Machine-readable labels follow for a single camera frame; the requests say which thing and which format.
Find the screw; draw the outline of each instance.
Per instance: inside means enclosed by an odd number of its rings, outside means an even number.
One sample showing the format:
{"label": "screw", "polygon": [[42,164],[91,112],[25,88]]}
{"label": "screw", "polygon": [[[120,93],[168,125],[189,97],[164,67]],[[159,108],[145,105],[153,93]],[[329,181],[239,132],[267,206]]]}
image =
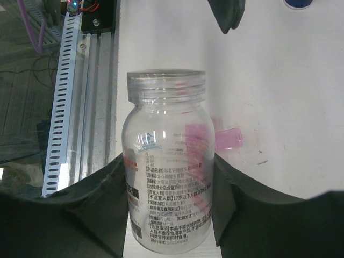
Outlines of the screw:
{"label": "screw", "polygon": [[79,45],[79,47],[80,47],[82,50],[86,49],[86,45],[85,45],[84,43],[81,43],[81,44]]}
{"label": "screw", "polygon": [[100,21],[99,20],[97,20],[97,19],[94,19],[93,20],[93,26],[99,26],[101,23],[100,23]]}

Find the slotted metal strip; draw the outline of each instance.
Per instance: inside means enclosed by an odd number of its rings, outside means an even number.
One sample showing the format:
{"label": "slotted metal strip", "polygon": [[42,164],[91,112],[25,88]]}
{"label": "slotted metal strip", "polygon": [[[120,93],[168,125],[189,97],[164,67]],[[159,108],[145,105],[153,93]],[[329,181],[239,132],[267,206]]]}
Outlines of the slotted metal strip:
{"label": "slotted metal strip", "polygon": [[[84,35],[78,27],[79,34],[73,34],[78,38],[73,38],[77,42],[73,41],[70,46],[75,65],[73,78],[68,79],[65,112],[69,115],[61,122],[61,128],[52,121],[43,196],[84,179],[107,165],[115,156],[119,10],[120,1],[117,1],[115,33]],[[68,25],[66,20],[61,52]],[[63,69],[62,61],[60,57],[59,74],[61,68]],[[58,111],[58,94],[56,91],[53,110],[55,116]],[[54,129],[63,130],[61,139],[54,140]],[[55,141],[61,141],[61,145],[54,146]],[[60,151],[57,158],[49,155],[55,150]]]}
{"label": "slotted metal strip", "polygon": [[48,196],[69,185],[70,164],[66,162],[66,159],[80,20],[80,16],[67,17],[64,23],[44,174],[43,196]]}

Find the barcode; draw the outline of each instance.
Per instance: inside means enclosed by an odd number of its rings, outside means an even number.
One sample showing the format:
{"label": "barcode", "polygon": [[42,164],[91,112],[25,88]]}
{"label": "barcode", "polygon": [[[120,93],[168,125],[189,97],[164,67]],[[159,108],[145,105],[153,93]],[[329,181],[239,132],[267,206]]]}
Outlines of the barcode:
{"label": "barcode", "polygon": [[142,239],[142,231],[141,228],[133,222],[133,220],[130,218],[130,223],[131,223],[131,229],[132,231]]}

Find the bottle cap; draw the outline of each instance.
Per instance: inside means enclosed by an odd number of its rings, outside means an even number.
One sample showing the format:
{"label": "bottle cap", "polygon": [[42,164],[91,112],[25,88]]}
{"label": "bottle cap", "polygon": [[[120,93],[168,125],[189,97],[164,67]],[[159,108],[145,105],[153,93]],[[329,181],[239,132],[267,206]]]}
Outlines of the bottle cap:
{"label": "bottle cap", "polygon": [[294,10],[302,10],[311,5],[313,0],[284,0],[284,3],[289,8]]}
{"label": "bottle cap", "polygon": [[205,71],[155,69],[127,73],[128,98],[136,104],[204,100]]}

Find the plastic bottle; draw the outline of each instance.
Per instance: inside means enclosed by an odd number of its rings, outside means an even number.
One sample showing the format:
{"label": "plastic bottle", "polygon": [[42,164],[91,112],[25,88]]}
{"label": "plastic bottle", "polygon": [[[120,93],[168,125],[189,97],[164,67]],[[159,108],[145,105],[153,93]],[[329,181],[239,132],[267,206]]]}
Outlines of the plastic bottle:
{"label": "plastic bottle", "polygon": [[205,72],[145,70],[127,79],[135,108],[122,142],[133,235],[157,253],[187,252],[211,223],[214,128],[200,105]]}

